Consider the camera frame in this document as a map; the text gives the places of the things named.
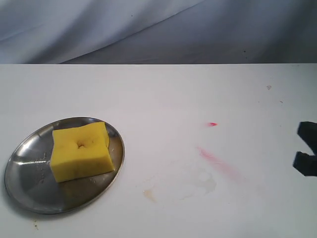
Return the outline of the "yellow sponge block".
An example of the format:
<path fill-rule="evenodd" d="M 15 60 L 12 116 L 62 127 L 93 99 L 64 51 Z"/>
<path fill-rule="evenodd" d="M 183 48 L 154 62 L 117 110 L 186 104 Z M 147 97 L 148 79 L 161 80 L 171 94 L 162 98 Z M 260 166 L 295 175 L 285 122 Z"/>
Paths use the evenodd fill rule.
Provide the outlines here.
<path fill-rule="evenodd" d="M 55 181 L 60 183 L 114 171 L 108 147 L 109 135 L 103 121 L 54 130 L 50 168 Z"/>

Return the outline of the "round stainless steel plate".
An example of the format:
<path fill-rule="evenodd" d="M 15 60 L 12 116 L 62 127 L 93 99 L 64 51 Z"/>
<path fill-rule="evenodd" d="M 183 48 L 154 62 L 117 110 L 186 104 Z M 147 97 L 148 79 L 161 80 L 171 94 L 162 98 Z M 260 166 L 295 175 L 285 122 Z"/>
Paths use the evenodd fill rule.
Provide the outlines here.
<path fill-rule="evenodd" d="M 4 188 L 11 203 L 22 210 L 53 215 L 80 209 L 98 199 L 119 174 L 124 162 L 124 142 L 109 123 L 109 153 L 115 170 L 102 175 L 57 183 L 49 162 L 55 129 L 66 129 L 98 122 L 89 117 L 66 118 L 51 122 L 25 138 L 12 152 L 4 171 Z"/>

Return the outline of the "amber liquid spill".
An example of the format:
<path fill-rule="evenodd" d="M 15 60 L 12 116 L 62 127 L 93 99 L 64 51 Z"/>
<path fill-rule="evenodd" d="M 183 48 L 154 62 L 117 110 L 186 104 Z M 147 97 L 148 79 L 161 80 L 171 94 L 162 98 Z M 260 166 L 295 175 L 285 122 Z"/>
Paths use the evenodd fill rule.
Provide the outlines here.
<path fill-rule="evenodd" d="M 183 201 L 213 192 L 216 182 L 202 166 L 175 165 L 145 180 L 143 195 L 154 203 Z"/>

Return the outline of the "grey-blue fabric backdrop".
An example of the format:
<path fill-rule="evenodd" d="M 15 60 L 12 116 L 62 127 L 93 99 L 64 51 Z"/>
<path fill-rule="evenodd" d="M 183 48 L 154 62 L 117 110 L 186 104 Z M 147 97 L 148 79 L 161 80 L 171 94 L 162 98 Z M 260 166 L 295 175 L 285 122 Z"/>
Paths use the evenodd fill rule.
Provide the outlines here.
<path fill-rule="evenodd" d="M 315 63 L 314 0 L 3 0 L 1 63 Z"/>

